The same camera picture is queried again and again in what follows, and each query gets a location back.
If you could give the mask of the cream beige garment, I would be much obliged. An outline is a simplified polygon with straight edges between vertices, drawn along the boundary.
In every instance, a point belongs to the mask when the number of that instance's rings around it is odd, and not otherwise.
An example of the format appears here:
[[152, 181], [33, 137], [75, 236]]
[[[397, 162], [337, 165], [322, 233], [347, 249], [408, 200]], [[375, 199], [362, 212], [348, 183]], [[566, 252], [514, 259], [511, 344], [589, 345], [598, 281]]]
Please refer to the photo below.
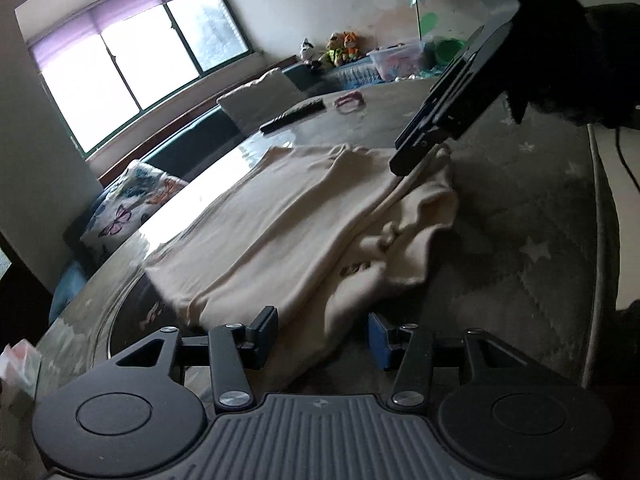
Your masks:
[[145, 263], [171, 307], [205, 328], [250, 322], [271, 304], [274, 366], [325, 354], [371, 299], [421, 284], [434, 234], [454, 222], [450, 151], [408, 176], [392, 152], [347, 144], [270, 148]]

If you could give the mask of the clear plastic storage box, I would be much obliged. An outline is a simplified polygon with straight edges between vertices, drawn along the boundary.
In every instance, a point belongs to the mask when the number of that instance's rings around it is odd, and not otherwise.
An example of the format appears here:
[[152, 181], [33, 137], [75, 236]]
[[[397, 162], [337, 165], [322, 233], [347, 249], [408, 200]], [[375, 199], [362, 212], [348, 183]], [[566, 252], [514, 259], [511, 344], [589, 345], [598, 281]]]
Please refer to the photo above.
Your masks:
[[378, 74], [384, 81], [419, 75], [424, 66], [424, 47], [421, 41], [401, 46], [373, 50], [368, 53]]

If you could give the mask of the round black induction cooker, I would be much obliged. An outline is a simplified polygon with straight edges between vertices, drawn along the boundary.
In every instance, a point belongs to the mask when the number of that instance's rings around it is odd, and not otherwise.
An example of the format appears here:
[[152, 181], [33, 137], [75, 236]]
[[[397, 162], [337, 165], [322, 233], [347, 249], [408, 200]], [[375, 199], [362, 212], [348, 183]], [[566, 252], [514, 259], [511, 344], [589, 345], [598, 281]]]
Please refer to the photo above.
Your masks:
[[92, 366], [111, 359], [132, 344], [165, 326], [175, 326], [183, 337], [202, 336], [201, 327], [190, 325], [142, 273], [117, 296], [96, 333]]

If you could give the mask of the stuffed toy group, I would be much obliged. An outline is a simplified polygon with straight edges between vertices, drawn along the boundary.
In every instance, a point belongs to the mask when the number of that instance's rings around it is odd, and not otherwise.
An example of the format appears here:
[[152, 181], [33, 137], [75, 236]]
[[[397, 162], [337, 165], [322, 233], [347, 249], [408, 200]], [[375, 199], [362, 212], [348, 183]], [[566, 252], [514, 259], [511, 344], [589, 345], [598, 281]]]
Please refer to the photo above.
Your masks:
[[354, 32], [334, 32], [324, 50], [320, 52], [305, 38], [299, 49], [299, 59], [307, 65], [322, 70], [341, 67], [362, 58], [359, 37]]

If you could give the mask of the black remote control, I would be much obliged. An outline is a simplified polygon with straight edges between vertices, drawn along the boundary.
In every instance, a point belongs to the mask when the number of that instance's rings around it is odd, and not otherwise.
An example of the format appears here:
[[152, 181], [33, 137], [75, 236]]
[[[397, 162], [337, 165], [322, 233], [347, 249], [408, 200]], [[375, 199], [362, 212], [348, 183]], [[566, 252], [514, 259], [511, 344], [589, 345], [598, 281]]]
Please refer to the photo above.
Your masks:
[[273, 133], [285, 126], [294, 124], [294, 122], [299, 122], [308, 116], [322, 112], [322, 110], [325, 109], [326, 106], [323, 100], [316, 99], [292, 108], [292, 110], [287, 110], [280, 116], [270, 119], [269, 122], [265, 122], [259, 127], [259, 131], [263, 134]]

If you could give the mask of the beige cushion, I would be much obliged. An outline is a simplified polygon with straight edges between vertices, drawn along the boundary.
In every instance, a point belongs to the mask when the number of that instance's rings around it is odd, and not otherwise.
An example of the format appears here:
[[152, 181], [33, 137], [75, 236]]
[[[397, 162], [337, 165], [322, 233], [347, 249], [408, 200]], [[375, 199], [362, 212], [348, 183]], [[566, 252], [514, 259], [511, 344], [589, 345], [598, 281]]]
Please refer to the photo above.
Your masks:
[[242, 133], [255, 132], [262, 124], [306, 99], [280, 68], [224, 94], [217, 104]]

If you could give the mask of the butterfly print pillow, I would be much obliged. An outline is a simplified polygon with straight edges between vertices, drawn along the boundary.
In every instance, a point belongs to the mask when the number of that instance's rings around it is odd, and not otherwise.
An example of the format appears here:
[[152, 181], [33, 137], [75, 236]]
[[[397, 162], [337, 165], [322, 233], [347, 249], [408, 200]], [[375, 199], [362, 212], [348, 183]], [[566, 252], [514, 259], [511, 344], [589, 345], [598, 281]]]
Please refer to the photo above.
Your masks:
[[135, 159], [90, 218], [80, 241], [100, 266], [188, 182]]

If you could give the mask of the tissue box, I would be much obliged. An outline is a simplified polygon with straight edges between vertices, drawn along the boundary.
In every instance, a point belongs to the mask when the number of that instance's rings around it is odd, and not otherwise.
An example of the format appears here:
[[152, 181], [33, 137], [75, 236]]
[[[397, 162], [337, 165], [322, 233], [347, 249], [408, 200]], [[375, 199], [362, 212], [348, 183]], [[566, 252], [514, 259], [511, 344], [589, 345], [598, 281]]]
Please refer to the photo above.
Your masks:
[[42, 356], [26, 339], [1, 352], [1, 406], [23, 418], [35, 403]]

